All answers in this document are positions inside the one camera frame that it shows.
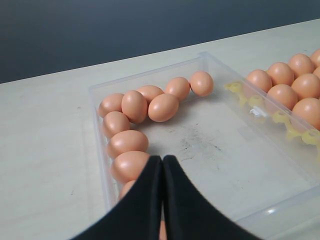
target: transparent container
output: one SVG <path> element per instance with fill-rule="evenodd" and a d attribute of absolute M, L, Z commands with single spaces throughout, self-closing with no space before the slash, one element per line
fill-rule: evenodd
<path fill-rule="evenodd" d="M 122 186 L 110 174 L 112 160 L 104 151 L 108 140 L 97 114 L 100 102 L 110 94 L 144 85 L 164 89 L 170 79 L 189 79 L 198 70 L 213 77 L 213 93 L 198 97 L 190 92 L 169 121 L 146 120 L 136 126 L 149 139 L 147 152 L 175 155 L 212 205 L 264 239 L 300 239 L 303 230 L 298 227 L 304 224 L 308 226 L 305 233 L 314 230 L 316 236 L 320 226 L 315 220 L 320 216 L 319 132 L 207 52 L 90 87 L 106 210 L 117 203 Z M 244 89 L 251 96 L 245 96 Z M 276 111 L 270 114 L 267 104 Z"/>

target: table surface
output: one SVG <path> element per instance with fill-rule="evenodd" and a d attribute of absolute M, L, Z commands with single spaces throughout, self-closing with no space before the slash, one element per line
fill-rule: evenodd
<path fill-rule="evenodd" d="M 317 19 L 1 84 L 0 238 L 68 239 L 105 214 L 89 86 L 204 51 L 246 76 L 310 55 L 319 29 Z"/>

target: dark wall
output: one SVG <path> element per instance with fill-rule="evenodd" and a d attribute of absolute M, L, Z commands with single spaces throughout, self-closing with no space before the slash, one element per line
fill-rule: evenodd
<path fill-rule="evenodd" d="M 9 82 L 320 17 L 320 0 L 2 0 Z"/>

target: yellow egg holder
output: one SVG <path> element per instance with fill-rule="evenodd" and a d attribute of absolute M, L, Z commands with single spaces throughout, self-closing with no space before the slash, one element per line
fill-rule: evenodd
<path fill-rule="evenodd" d="M 229 90 L 230 92 L 234 93 L 238 96 L 239 99 L 239 105 L 241 107 L 245 106 L 245 104 L 248 104 L 250 107 L 260 107 L 262 109 L 265 109 L 264 104 L 264 98 L 261 95 L 253 95 L 249 98 L 247 98 L 242 89 L 242 83 L 240 81 L 232 82 L 229 84 L 224 85 L 224 88 L 226 90 Z M 315 128 L 309 129 L 305 132 L 297 131 L 290 121 L 290 117 L 288 114 L 286 114 L 283 110 L 276 111 L 271 115 L 271 119 L 276 124 L 284 124 L 286 128 L 286 134 L 285 139 L 287 141 L 292 141 L 294 138 L 300 138 L 303 143 L 307 145 L 314 145 L 317 148 L 317 160 L 320 162 L 320 131 L 318 131 Z M 266 118 L 261 116 L 260 122 L 265 122 Z"/>

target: brown egg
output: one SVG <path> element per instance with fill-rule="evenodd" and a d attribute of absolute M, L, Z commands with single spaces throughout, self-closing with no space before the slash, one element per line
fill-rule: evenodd
<path fill-rule="evenodd" d="M 109 112 L 102 122 L 104 135 L 110 139 L 117 133 L 130 129 L 130 122 L 126 115 L 119 111 Z"/>
<path fill-rule="evenodd" d="M 190 84 L 184 77 L 178 76 L 171 79 L 164 90 L 166 94 L 176 96 L 179 101 L 185 99 L 190 92 Z"/>
<path fill-rule="evenodd" d="M 122 187 L 122 190 L 119 193 L 118 200 L 122 199 L 129 192 L 129 190 L 132 188 L 135 182 L 135 180 L 129 181 Z"/>
<path fill-rule="evenodd" d="M 272 64 L 267 74 L 270 76 L 272 85 L 286 84 L 291 86 L 295 80 L 295 74 L 288 64 L 284 62 L 276 62 Z"/>
<path fill-rule="evenodd" d="M 264 92 L 268 92 L 272 88 L 272 81 L 269 75 L 260 69 L 253 70 L 252 72 L 249 73 L 249 75 L 246 77 L 246 79 L 256 86 L 257 88 L 261 89 Z M 251 93 L 245 92 L 244 93 L 247 97 L 250 97 Z"/>
<path fill-rule="evenodd" d="M 313 72 L 314 75 L 316 75 L 319 79 L 320 79 L 320 66 L 318 66 L 314 72 Z"/>
<path fill-rule="evenodd" d="M 155 122 L 165 122 L 171 119 L 178 111 L 179 100 L 168 93 L 156 96 L 149 105 L 149 118 Z"/>
<path fill-rule="evenodd" d="M 292 112 L 305 120 L 307 123 L 320 130 L 320 100 L 308 97 L 299 101 Z M 301 132 L 302 128 L 296 123 L 292 122 L 292 125 L 295 129 Z"/>
<path fill-rule="evenodd" d="M 320 67 L 320 49 L 312 53 L 310 59 L 316 68 Z"/>
<path fill-rule="evenodd" d="M 150 154 L 143 151 L 127 151 L 120 154 L 111 165 L 113 178 L 122 184 L 137 180 L 149 157 Z"/>
<path fill-rule="evenodd" d="M 137 89 L 139 93 L 141 93 L 144 98 L 146 99 L 146 102 L 149 104 L 156 96 L 160 94 L 164 94 L 164 91 L 160 87 L 153 86 L 153 85 L 146 85 L 139 87 Z"/>
<path fill-rule="evenodd" d="M 288 65 L 292 69 L 295 78 L 303 74 L 312 74 L 315 70 L 315 66 L 311 59 L 302 53 L 292 56 Z"/>
<path fill-rule="evenodd" d="M 190 77 L 191 90 L 200 97 L 204 97 L 212 93 L 214 85 L 214 80 L 210 74 L 205 71 L 196 71 Z"/>
<path fill-rule="evenodd" d="M 160 222 L 159 240 L 167 240 L 166 223 L 163 220 Z"/>
<path fill-rule="evenodd" d="M 140 92 L 131 90 L 123 96 L 121 108 L 130 122 L 140 124 L 147 116 L 148 104 Z"/>
<path fill-rule="evenodd" d="M 121 112 L 121 102 L 124 94 L 114 93 L 105 97 L 99 105 L 98 113 L 104 118 L 108 113 L 113 111 Z"/>
<path fill-rule="evenodd" d="M 267 99 L 271 98 L 276 100 L 278 103 L 284 105 L 288 109 L 292 110 L 296 103 L 298 102 L 298 96 L 296 92 L 286 84 L 278 84 L 273 86 L 267 94 Z M 270 103 L 269 101 L 265 101 L 265 107 L 269 113 L 274 113 L 278 111 L 278 108 Z"/>
<path fill-rule="evenodd" d="M 299 76 L 291 85 L 298 95 L 298 101 L 305 98 L 320 97 L 320 79 L 313 73 Z"/>
<path fill-rule="evenodd" d="M 129 151 L 145 152 L 148 148 L 149 140 L 146 135 L 136 130 L 126 130 L 117 133 L 106 145 L 106 153 L 112 159 L 120 154 Z"/>

